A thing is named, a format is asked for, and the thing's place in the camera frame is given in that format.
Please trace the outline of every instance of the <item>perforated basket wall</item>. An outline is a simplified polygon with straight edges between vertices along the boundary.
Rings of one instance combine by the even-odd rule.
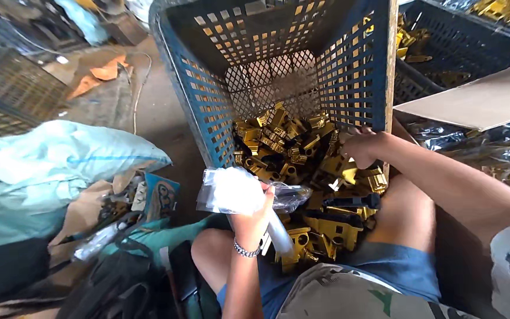
[[[151,6],[159,52],[208,166],[233,163],[234,119],[271,110],[278,101],[292,116],[325,110],[340,126],[386,127],[395,5],[273,3],[156,0]]]
[[[23,134],[57,116],[68,87],[14,50],[0,53],[0,136]]]
[[[430,40],[423,53],[432,56],[432,60],[410,63],[419,71],[412,75],[397,65],[395,105],[442,90],[423,74],[461,71],[470,73],[472,81],[510,67],[509,34],[432,1],[416,0],[401,11],[414,29],[428,29]]]

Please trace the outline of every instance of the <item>light blue sack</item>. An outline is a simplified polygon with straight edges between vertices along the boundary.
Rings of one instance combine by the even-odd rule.
[[[0,245],[60,229],[82,190],[147,161],[147,171],[172,163],[142,137],[70,121],[0,137]]]
[[[74,0],[54,0],[61,6],[68,18],[70,18],[78,28],[84,33],[84,38],[91,46],[97,47],[100,43],[109,38],[107,31],[100,25],[96,16],[86,11],[80,4]]]

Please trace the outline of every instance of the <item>thigh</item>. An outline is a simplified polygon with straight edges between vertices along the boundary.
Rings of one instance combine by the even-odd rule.
[[[375,214],[377,225],[366,237],[368,242],[401,245],[434,252],[436,210],[434,201],[404,175],[390,180]]]
[[[192,243],[192,259],[210,288],[217,294],[222,290],[230,272],[233,233],[209,228]]]

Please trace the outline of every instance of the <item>shirt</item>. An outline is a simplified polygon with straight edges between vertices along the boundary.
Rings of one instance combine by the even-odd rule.
[[[492,305],[510,319],[510,227],[491,242]],[[394,287],[355,270],[321,263],[296,280],[277,319],[460,319],[472,315],[420,297],[405,296]]]

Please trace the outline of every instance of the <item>floor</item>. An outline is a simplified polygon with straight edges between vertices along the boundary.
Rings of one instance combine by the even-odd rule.
[[[163,149],[172,158],[172,167],[165,167],[156,173],[181,185],[173,222],[184,224],[201,220],[208,213],[197,212],[195,206],[206,166],[184,118],[171,80],[160,62],[154,40],[149,37],[138,45],[138,49],[151,56],[152,67],[137,105],[137,134]],[[148,59],[144,55],[137,57],[139,61],[136,63],[147,65]],[[142,76],[146,69],[139,68],[139,71],[143,71],[138,73]]]
[[[175,225],[182,225],[198,221],[207,216],[206,212],[195,210],[196,197],[202,184],[205,165],[151,36],[137,47],[108,46],[85,49],[66,56],[68,58],[67,64],[56,62],[46,65],[45,69],[62,82],[75,88],[80,79],[89,74],[90,68],[103,66],[119,55],[120,52],[127,53],[126,62],[134,67],[135,75],[130,84],[133,92],[133,103],[130,105],[125,103],[126,105],[123,105],[121,109],[119,105],[115,108],[115,105],[107,105],[102,95],[97,100],[88,98],[94,101],[93,105],[89,103],[83,108],[70,108],[62,118],[84,124],[108,126],[133,132],[134,101],[151,61],[151,69],[137,105],[137,134],[164,150],[174,163],[173,166],[155,172],[181,185],[172,222]],[[100,86],[92,90],[102,90]],[[91,94],[93,92],[89,91],[82,97],[90,97]],[[124,116],[122,120],[108,125],[106,124],[107,116],[112,112],[121,112]]]

